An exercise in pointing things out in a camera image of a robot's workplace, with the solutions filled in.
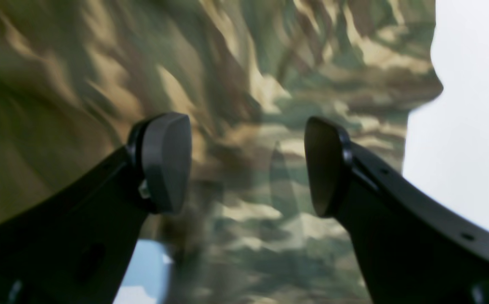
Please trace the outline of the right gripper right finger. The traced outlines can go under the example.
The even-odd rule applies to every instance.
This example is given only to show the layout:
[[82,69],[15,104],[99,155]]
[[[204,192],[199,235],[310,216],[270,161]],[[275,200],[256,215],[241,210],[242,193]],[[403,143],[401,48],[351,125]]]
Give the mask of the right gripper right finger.
[[374,304],[489,304],[489,231],[328,119],[308,119],[304,146],[314,211],[350,235]]

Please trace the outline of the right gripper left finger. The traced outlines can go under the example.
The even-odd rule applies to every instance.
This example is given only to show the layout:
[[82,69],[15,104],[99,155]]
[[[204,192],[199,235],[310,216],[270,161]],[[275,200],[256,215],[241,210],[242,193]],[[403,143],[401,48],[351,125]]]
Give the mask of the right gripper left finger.
[[176,214],[191,121],[167,112],[44,202],[0,224],[0,304],[111,304],[150,214]]

